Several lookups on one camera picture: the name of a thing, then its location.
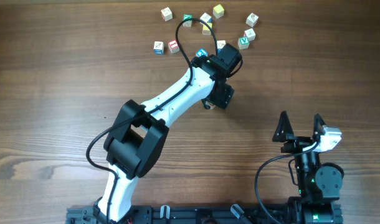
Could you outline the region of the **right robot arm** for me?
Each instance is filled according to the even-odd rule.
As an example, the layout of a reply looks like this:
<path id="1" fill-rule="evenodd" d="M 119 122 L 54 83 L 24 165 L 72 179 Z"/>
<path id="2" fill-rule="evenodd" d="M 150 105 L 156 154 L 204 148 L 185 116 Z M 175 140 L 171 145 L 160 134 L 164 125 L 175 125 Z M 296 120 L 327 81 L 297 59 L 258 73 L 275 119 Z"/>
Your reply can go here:
<path id="1" fill-rule="evenodd" d="M 282 153 L 289 153 L 295 163 L 297 177 L 293 184 L 299 196 L 287 202 L 285 223 L 343 223 L 340 199 L 344 170 L 332 163 L 322 163 L 320 154 L 328 152 L 341 141 L 339 128 L 325 124 L 320 115 L 314 116 L 313 135 L 296 136 L 287 112 L 280 114 L 273 142 L 282 142 Z"/>

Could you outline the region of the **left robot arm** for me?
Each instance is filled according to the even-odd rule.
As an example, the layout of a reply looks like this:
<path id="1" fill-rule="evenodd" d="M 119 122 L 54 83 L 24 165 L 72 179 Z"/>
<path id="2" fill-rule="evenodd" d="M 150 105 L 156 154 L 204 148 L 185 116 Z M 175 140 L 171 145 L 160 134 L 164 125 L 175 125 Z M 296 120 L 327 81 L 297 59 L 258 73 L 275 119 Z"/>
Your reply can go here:
<path id="1" fill-rule="evenodd" d="M 225 109 L 234 94 L 226 83 L 242 66 L 238 49 L 225 44 L 216 55 L 194 57 L 190 68 L 167 90 L 141 104 L 127 101 L 114 124 L 101 133 L 106 140 L 108 182 L 94 205 L 100 223 L 118 223 L 131 208 L 138 179 L 156 164 L 170 126 L 201 101 Z"/>

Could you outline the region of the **green V block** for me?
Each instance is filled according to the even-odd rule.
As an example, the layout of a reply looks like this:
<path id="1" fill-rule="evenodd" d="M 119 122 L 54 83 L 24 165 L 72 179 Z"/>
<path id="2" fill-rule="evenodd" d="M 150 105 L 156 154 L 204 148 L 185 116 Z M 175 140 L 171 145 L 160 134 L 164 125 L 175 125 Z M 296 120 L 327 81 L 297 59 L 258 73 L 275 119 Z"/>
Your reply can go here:
<path id="1" fill-rule="evenodd" d="M 237 44 L 238 44 L 238 47 L 239 47 L 240 50 L 247 49 L 249 47 L 249 45 L 250 45 L 250 41 L 249 41 L 249 39 L 246 36 L 244 36 L 244 37 L 240 37 L 238 39 L 238 43 Z"/>

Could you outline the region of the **white block blue bottom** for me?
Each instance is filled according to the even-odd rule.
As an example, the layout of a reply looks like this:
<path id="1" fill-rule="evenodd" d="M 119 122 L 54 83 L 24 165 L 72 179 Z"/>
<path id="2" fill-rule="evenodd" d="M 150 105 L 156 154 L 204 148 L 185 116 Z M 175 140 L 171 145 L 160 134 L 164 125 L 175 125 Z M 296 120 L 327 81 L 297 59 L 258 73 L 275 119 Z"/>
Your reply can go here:
<path id="1" fill-rule="evenodd" d="M 223 47 L 225 46 L 226 41 L 225 40 L 218 40 L 217 41 L 217 51 L 220 52 Z"/>

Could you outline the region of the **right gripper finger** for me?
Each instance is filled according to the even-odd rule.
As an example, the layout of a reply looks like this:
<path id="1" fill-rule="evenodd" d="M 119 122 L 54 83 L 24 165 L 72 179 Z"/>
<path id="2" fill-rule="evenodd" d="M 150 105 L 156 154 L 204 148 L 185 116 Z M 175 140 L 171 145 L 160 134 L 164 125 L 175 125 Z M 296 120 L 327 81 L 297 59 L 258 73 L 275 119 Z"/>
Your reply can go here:
<path id="1" fill-rule="evenodd" d="M 313 139 L 319 139 L 320 136 L 325 134 L 325 122 L 319 114 L 314 115 L 313 120 Z"/>
<path id="2" fill-rule="evenodd" d="M 294 139 L 295 139 L 295 135 L 294 135 L 292 126 L 290 124 L 288 113 L 286 111 L 282 111 L 280 113 L 279 122 L 273 134 L 272 141 L 273 142 L 287 142 L 287 141 L 293 141 Z"/>

